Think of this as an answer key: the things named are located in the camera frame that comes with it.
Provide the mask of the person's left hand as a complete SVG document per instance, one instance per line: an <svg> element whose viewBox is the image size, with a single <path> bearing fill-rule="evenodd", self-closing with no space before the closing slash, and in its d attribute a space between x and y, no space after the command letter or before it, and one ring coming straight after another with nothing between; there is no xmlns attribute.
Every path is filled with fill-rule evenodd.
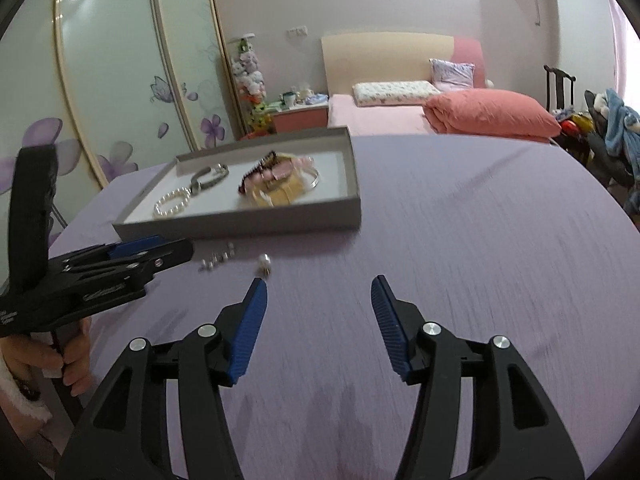
<svg viewBox="0 0 640 480"><path fill-rule="evenodd" d="M32 370L62 370L63 384L70 387L72 396L87 392L93 383L90 372L91 318L80 322L81 332L58 353L44 342L23 335L1 339L1 352L10 373L21 382L35 387Z"/></svg>

